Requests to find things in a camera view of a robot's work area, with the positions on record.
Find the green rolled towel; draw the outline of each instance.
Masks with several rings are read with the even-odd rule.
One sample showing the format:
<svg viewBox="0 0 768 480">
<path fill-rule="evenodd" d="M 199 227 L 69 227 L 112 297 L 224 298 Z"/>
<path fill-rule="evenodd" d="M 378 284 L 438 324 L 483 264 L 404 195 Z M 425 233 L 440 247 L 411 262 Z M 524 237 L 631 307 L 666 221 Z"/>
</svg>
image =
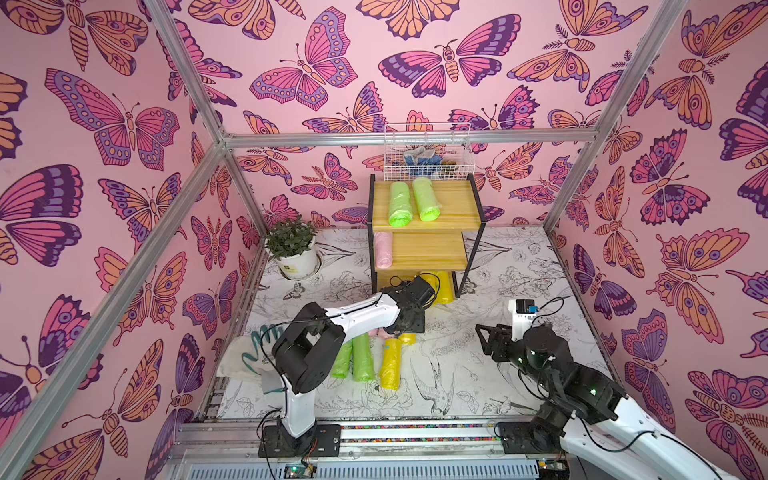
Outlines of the green rolled towel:
<svg viewBox="0 0 768 480">
<path fill-rule="evenodd" d="M 406 182 L 395 182 L 389 187 L 389 224 L 404 227 L 411 223 L 411 192 Z"/>
<path fill-rule="evenodd" d="M 413 181 L 413 196 L 416 198 L 416 208 L 422 222 L 433 222 L 440 216 L 440 203 L 432 189 L 432 181 L 427 177 L 419 177 Z"/>
<path fill-rule="evenodd" d="M 352 377 L 356 382 L 371 382 L 376 379 L 373 372 L 373 355 L 371 354 L 370 338 L 363 333 L 352 339 Z"/>
<path fill-rule="evenodd" d="M 347 373 L 349 373 L 349 359 L 352 358 L 352 343 L 347 342 L 341 345 L 339 355 L 336 356 L 336 361 L 331 368 L 331 376 L 335 379 L 345 379 Z"/>
</svg>

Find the potted plant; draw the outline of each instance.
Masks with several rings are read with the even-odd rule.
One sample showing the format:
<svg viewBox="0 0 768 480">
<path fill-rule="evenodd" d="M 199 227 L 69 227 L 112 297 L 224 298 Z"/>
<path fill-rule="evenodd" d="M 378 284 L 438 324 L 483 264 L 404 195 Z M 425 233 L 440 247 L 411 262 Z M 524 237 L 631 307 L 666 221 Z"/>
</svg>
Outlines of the potted plant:
<svg viewBox="0 0 768 480">
<path fill-rule="evenodd" d="M 266 236 L 266 248 L 277 260 L 280 271 L 291 280 L 303 280 L 318 267 L 315 251 L 317 229 L 311 223 L 295 220 L 277 223 Z"/>
</svg>

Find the white wire basket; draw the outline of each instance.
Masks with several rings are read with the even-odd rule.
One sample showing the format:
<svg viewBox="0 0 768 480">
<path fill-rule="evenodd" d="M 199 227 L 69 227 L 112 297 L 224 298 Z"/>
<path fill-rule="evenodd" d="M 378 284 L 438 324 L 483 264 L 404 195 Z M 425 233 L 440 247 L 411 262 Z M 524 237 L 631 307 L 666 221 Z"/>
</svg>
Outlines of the white wire basket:
<svg viewBox="0 0 768 480">
<path fill-rule="evenodd" d="M 411 134 L 424 133 L 424 141 L 418 142 L 413 137 L 398 139 L 392 132 L 384 135 L 384 181 L 411 181 L 417 177 L 431 180 L 465 180 L 468 174 L 475 172 L 475 155 L 472 154 L 468 131 L 450 131 L 458 124 L 451 122 L 430 122 L 429 125 L 443 126 L 446 131 L 429 131 L 432 138 L 435 133 L 444 133 L 445 143 L 430 143 L 425 124 L 389 124 L 399 131 Z"/>
</svg>

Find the bird drawing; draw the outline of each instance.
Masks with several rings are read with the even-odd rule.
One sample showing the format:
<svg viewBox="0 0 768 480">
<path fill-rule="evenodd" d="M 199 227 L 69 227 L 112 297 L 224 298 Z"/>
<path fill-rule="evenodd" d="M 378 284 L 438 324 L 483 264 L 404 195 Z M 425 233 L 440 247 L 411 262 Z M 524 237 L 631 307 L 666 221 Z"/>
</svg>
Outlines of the bird drawing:
<svg viewBox="0 0 768 480">
<path fill-rule="evenodd" d="M 413 374 L 413 380 L 416 383 L 416 388 L 419 390 L 419 395 L 424 400 L 432 400 L 432 414 L 433 415 L 446 415 L 451 409 L 451 403 L 453 402 L 453 387 L 455 386 L 455 377 L 451 374 L 451 389 L 446 392 L 442 386 L 442 376 L 440 374 L 440 361 L 435 359 L 429 359 L 429 365 L 432 367 L 432 375 L 435 378 L 435 386 L 429 386 L 416 375 L 416 371 L 413 369 L 413 362 L 411 362 L 411 373 Z"/>
</svg>

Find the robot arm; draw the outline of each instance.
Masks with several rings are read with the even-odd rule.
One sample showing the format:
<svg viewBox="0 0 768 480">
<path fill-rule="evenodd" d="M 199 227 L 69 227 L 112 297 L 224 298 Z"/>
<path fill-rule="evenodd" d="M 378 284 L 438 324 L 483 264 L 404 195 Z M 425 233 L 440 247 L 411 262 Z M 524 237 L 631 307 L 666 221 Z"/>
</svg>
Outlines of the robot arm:
<svg viewBox="0 0 768 480">
<path fill-rule="evenodd" d="M 564 449 L 620 480 L 717 480 L 714 471 L 722 479 L 737 478 L 693 454 L 621 385 L 574 362 L 568 343 L 550 325 L 531 328 L 530 319 L 523 320 L 522 328 L 475 327 L 485 355 L 495 362 L 511 362 L 548 392 L 523 432 L 519 425 L 499 424 L 505 451 L 505 437 L 515 437 L 517 448 L 528 445 L 531 452 Z M 638 437 L 641 432 L 647 433 Z M 629 449 L 608 451 L 622 450 L 633 440 Z"/>
<path fill-rule="evenodd" d="M 423 333 L 424 309 L 434 296 L 434 289 L 417 276 L 351 305 L 324 309 L 312 302 L 302 307 L 272 348 L 287 388 L 280 430 L 295 451 L 306 451 L 312 442 L 315 389 L 328 376 L 341 346 L 377 328 Z M 313 343 L 310 335 L 319 338 Z"/>
</svg>

